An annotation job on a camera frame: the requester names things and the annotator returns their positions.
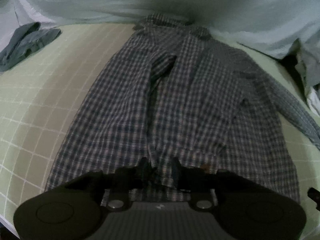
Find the light blue fabric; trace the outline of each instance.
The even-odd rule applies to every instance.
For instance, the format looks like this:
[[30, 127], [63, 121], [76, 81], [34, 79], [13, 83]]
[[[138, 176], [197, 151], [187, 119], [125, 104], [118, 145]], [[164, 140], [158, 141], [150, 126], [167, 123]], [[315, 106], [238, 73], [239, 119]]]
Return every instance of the light blue fabric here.
[[305, 42], [320, 33], [320, 0], [27, 1], [33, 6], [28, 15], [36, 11], [58, 25], [136, 22], [155, 12], [183, 17], [275, 58], [283, 58], [297, 38]]

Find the bed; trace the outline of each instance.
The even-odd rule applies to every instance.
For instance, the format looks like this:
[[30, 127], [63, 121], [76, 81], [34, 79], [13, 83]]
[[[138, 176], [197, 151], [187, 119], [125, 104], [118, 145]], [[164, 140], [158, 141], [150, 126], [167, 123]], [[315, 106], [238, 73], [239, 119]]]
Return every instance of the bed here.
[[[62, 26], [62, 34], [55, 41], [0, 75], [0, 222], [15, 235], [14, 211], [43, 192], [52, 162], [82, 100], [106, 62], [133, 33], [132, 27]], [[232, 41], [217, 39], [246, 51], [307, 109], [290, 75], [275, 60]], [[320, 124], [320, 118], [308, 112]], [[280, 118], [298, 171], [301, 204], [307, 213], [302, 239], [312, 239], [320, 233], [320, 212], [307, 197], [307, 190], [320, 189], [320, 152]]]

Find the plaid shirt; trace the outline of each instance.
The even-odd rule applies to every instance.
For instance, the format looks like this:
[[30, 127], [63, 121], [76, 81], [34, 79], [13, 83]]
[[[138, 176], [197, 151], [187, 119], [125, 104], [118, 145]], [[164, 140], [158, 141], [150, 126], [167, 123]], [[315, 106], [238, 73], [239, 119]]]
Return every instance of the plaid shirt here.
[[133, 200], [181, 201], [171, 160], [227, 169], [299, 202], [279, 111], [317, 146], [320, 129], [299, 102], [242, 50], [207, 29], [152, 15], [101, 71], [56, 156], [46, 190], [146, 156], [156, 183]]

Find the wrinkled fabric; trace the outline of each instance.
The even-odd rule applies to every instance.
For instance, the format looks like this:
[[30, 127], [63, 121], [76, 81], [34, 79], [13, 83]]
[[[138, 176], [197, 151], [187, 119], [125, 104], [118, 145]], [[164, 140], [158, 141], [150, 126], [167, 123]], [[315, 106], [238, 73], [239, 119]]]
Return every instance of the wrinkled fabric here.
[[25, 24], [15, 30], [9, 44], [0, 52], [0, 72], [11, 69], [30, 54], [57, 38], [61, 30], [39, 30], [40, 23]]
[[320, 116], [320, 52], [308, 43], [300, 44], [297, 61], [295, 68], [301, 76], [307, 105]]
[[320, 49], [320, 0], [10, 0], [19, 21], [132, 23], [155, 12], [183, 17], [276, 59], [296, 39]]
[[101, 71], [53, 163], [46, 190], [90, 170], [113, 173], [147, 157], [156, 185], [132, 200], [183, 201], [171, 161], [227, 169], [299, 202], [277, 111], [319, 147], [299, 102], [242, 50], [202, 27], [149, 16]]

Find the shirt sleeve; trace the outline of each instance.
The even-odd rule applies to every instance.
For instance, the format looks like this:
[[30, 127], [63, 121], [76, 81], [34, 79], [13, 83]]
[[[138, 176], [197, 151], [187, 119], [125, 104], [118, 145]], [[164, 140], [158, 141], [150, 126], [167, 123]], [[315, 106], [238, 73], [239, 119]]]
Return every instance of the shirt sleeve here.
[[276, 110], [320, 150], [320, 128], [301, 103], [284, 86], [266, 74], [270, 99]]

